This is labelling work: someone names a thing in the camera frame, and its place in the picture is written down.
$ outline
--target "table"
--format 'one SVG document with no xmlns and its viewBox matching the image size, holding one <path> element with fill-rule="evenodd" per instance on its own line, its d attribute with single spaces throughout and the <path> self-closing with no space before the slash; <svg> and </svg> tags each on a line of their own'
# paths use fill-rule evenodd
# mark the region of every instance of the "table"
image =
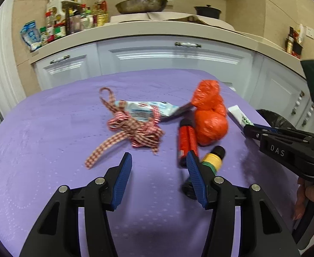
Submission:
<svg viewBox="0 0 314 257">
<path fill-rule="evenodd" d="M 100 102 L 99 88 L 111 88 L 117 99 L 183 105 L 203 79 L 215 78 L 190 69 L 116 73 L 45 90 L 20 102 L 0 124 L 0 240 L 9 252 L 19 256 L 37 217 L 60 185 L 85 186 L 117 166 L 128 151 L 133 168 L 123 201 L 115 212 L 108 212 L 119 257 L 201 256 L 211 211 L 180 191 L 188 177 L 187 170 L 176 164 L 180 119 L 160 124 L 165 135 L 157 155 L 123 141 L 90 170 L 84 168 L 84 160 L 113 134 L 106 127 L 112 114 Z M 267 125 L 245 100 L 220 86 L 226 107 L 238 104 L 253 123 Z M 238 186 L 261 185 L 291 227 L 296 175 L 260 153 L 229 117 L 228 122 L 228 134 L 217 142 L 226 149 L 219 175 Z M 211 148 L 200 148 L 199 156 Z M 83 215 L 80 209 L 80 245 L 82 256 L 88 256 Z M 236 224 L 232 256 L 238 255 L 239 229 Z"/>
</svg>

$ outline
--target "black pot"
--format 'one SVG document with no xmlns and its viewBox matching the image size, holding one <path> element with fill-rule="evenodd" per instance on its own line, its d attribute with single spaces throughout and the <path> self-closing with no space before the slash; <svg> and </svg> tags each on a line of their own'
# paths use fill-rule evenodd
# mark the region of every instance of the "black pot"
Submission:
<svg viewBox="0 0 314 257">
<path fill-rule="evenodd" d="M 207 7 L 194 7 L 197 15 L 206 16 L 210 18 L 219 19 L 221 13 L 220 9 L 212 8 L 211 5 L 206 5 Z"/>
</svg>

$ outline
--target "white door frame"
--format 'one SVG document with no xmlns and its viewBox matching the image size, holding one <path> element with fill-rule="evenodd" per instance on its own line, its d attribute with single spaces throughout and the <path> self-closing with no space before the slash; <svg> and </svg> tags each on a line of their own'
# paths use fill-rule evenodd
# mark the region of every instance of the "white door frame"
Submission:
<svg viewBox="0 0 314 257">
<path fill-rule="evenodd" d="M 14 0 L 4 0 L 0 7 L 0 112 L 5 117 L 26 98 L 15 63 L 12 44 L 12 9 Z"/>
</svg>

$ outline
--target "beige cloth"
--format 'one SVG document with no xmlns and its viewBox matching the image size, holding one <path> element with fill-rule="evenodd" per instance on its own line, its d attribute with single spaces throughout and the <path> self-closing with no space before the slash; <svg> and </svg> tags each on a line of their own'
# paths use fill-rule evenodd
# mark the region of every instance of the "beige cloth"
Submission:
<svg viewBox="0 0 314 257">
<path fill-rule="evenodd" d="M 236 31 L 233 26 L 223 20 L 181 12 L 146 12 L 116 15 L 111 17 L 109 24 L 142 20 L 175 20 L 183 22 L 194 22 L 213 27 L 220 27 L 233 32 Z"/>
</svg>

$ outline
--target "white cabinet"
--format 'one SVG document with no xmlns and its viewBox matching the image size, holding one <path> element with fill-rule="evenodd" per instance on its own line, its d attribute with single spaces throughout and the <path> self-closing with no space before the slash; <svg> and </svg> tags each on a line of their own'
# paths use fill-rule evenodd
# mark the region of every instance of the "white cabinet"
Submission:
<svg viewBox="0 0 314 257">
<path fill-rule="evenodd" d="M 264 58 L 256 88 L 249 102 L 255 109 L 276 112 L 296 126 L 309 100 L 310 94 L 305 79 L 276 61 Z M 297 101 L 299 105 L 292 115 Z"/>
<path fill-rule="evenodd" d="M 101 74 L 96 44 L 65 50 L 35 63 L 42 90 Z"/>
<path fill-rule="evenodd" d="M 296 129 L 314 133 L 314 104 L 311 100 L 307 103 Z"/>
<path fill-rule="evenodd" d="M 159 68 L 200 69 L 222 82 L 232 83 L 246 100 L 250 99 L 260 72 L 252 68 L 254 52 L 193 37 L 144 36 L 100 41 L 98 53 L 103 74 Z"/>
</svg>

